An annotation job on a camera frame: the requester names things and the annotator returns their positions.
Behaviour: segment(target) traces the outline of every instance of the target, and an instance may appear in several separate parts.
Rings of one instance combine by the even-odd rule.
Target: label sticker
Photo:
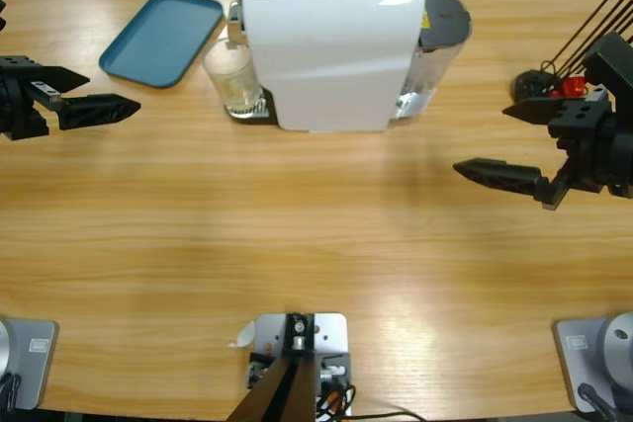
[[[570,350],[586,350],[588,348],[585,335],[568,336],[566,339],[567,347]]]
[[[49,340],[33,338],[29,345],[29,353],[46,353],[48,351]]]
[[[422,17],[422,28],[430,29],[431,28],[431,19],[428,18],[428,12],[424,11],[424,16]]]

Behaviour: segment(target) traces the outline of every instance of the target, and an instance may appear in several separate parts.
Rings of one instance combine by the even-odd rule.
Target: glass cup
[[[229,39],[215,41],[203,59],[230,115],[252,112],[262,98],[248,46]]]

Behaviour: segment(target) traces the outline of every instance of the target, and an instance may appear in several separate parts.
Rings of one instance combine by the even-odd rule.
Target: metal mount
[[[343,315],[260,315],[248,365],[250,392],[227,422],[316,420],[319,395],[349,387],[350,369]]]
[[[0,412],[40,405],[56,334],[52,321],[0,320]]]
[[[633,313],[560,321],[554,333],[572,404],[607,420],[633,413]]]

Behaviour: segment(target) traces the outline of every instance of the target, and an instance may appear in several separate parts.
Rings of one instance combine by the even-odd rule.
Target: red component
[[[587,82],[583,76],[567,78],[563,81],[563,95],[566,98],[581,98],[585,95]]]

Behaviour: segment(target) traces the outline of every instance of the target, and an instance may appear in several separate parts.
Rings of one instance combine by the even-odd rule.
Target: coffee machine lid
[[[426,0],[419,34],[424,51],[465,42],[471,34],[471,16],[459,0]]]

